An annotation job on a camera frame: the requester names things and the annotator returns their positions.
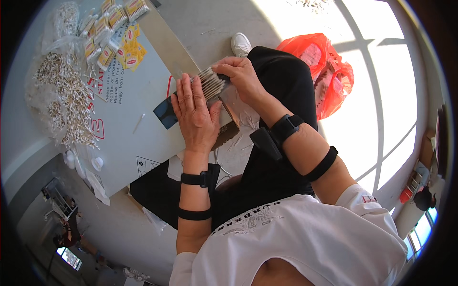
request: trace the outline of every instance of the concrete floor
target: concrete floor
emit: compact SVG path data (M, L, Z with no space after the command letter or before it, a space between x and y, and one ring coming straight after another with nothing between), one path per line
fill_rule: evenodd
M325 14L311 14L295 1L281 0L162 0L159 12L197 65L203 69L232 55L230 38L243 32L253 46L275 48L283 39L323 32L348 61L355 75L352 93L341 109L320 122L351 175L382 206L390 209L412 170L427 118L422 61L414 38L396 1L341 1ZM241 151L251 128L242 127L237 148L218 156L230 173L243 172ZM175 258L176 230L160 236L143 213L119 192L111 206L97 201L76 173L63 170L67 183L91 227L85 236L110 260L150 275L167 285Z

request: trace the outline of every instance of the shoe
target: shoe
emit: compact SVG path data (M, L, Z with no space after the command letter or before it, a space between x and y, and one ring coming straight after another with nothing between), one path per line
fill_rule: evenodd
M236 33L231 40L232 52L239 58L246 58L251 51L251 44L248 38L242 33Z

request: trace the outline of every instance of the wire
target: wire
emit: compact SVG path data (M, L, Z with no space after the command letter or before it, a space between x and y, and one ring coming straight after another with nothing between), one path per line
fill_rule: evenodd
M222 178L221 178L221 179L219 179L219 181L216 183L216 186L219 186L219 182L221 182L221 181L222 181L224 178L230 178L230 177L229 177L229 176L227 176L227 175L226 175L226 176L224 176L224 177L222 177Z
M221 166L221 164L218 162L218 149L219 149L219 147L216 148L216 149L215 149L215 152L214 152L214 155L215 155L215 162L221 167L221 170L222 170L223 172L225 172L226 174L229 175L229 178L230 178L230 177L233 177L234 175L231 174L231 173L229 173L228 171L226 171L226 170L223 168L223 166Z

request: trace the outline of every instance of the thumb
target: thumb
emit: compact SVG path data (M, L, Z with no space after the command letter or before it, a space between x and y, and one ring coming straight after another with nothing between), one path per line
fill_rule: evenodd
M221 105L223 102L218 100L215 102L212 107L210 107L210 118L212 119L213 123L219 124L219 114L221 113Z
M217 74L223 74L228 77L234 77L237 72L236 67L228 64L212 65L212 70Z

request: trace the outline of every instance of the hand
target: hand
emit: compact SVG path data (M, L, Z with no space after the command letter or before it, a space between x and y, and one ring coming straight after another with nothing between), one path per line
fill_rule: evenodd
M194 77L191 88L189 75L183 74L182 79L176 81L176 92L178 96L171 95L172 106L185 139L186 150L208 157L218 137L222 102L215 102L208 110L198 76Z
M213 65L212 69L216 73L230 77L240 99L250 106L267 94L257 78L251 61L247 58L227 57Z

